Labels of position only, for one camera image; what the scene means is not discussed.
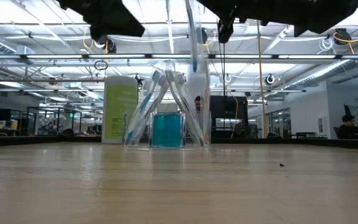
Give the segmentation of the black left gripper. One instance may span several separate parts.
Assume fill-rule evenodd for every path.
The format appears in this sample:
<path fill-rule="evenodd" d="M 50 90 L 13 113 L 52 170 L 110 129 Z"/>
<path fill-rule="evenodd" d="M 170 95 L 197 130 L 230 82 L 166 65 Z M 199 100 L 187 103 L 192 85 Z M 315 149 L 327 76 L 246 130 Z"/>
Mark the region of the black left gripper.
<path fill-rule="evenodd" d="M 99 40 L 107 35 L 142 37 L 145 28 L 131 14 L 122 0 L 57 0 L 64 10 L 74 11 L 87 27 L 91 37 Z"/>

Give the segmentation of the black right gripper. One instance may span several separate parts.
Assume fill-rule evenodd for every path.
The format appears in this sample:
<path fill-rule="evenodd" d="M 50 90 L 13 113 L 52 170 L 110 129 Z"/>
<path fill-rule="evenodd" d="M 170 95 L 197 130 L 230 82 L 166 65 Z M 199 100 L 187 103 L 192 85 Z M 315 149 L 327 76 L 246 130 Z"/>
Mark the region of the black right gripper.
<path fill-rule="evenodd" d="M 219 17 L 218 41 L 227 43 L 234 32 L 234 21 L 245 23 L 248 19 L 262 22 L 291 24 L 290 11 L 294 1 L 289 0 L 197 0 L 204 7 Z"/>

